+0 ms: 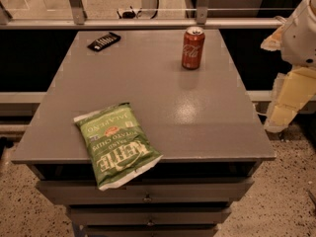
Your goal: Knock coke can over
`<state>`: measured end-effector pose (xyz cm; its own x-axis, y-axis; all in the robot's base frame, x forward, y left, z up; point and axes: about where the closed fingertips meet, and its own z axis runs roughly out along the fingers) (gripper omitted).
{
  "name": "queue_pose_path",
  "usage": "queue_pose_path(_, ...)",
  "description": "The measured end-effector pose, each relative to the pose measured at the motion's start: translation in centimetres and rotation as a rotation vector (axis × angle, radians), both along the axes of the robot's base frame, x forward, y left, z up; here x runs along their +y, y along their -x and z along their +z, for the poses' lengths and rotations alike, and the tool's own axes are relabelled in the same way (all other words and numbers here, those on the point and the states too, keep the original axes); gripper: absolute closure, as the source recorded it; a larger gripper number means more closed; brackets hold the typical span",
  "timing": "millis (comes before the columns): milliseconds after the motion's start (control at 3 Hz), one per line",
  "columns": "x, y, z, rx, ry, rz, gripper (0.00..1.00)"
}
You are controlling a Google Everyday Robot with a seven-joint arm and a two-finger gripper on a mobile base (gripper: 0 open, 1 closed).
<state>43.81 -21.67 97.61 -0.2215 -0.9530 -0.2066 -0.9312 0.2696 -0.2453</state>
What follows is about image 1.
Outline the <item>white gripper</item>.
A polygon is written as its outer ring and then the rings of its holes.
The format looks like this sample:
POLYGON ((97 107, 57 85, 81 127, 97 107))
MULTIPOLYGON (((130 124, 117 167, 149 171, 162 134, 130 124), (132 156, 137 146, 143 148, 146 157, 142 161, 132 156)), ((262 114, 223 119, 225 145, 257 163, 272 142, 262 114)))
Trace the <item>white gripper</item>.
POLYGON ((302 0, 284 26, 263 40, 261 49, 280 50, 284 61, 300 65, 279 73, 273 85, 264 129, 281 132, 316 94, 316 0, 302 0))

